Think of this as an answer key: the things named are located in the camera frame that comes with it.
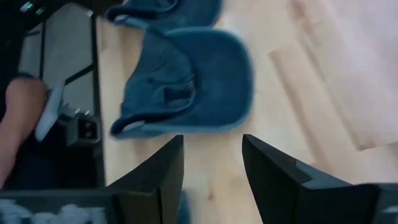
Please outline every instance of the blue microfiber cloth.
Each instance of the blue microfiber cloth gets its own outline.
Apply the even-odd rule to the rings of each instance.
[[[243,44],[220,30],[148,30],[111,134],[217,133],[241,124],[252,104],[252,68]]]
[[[221,11],[222,0],[128,0],[108,9],[111,22],[163,31],[196,26],[212,26]]]

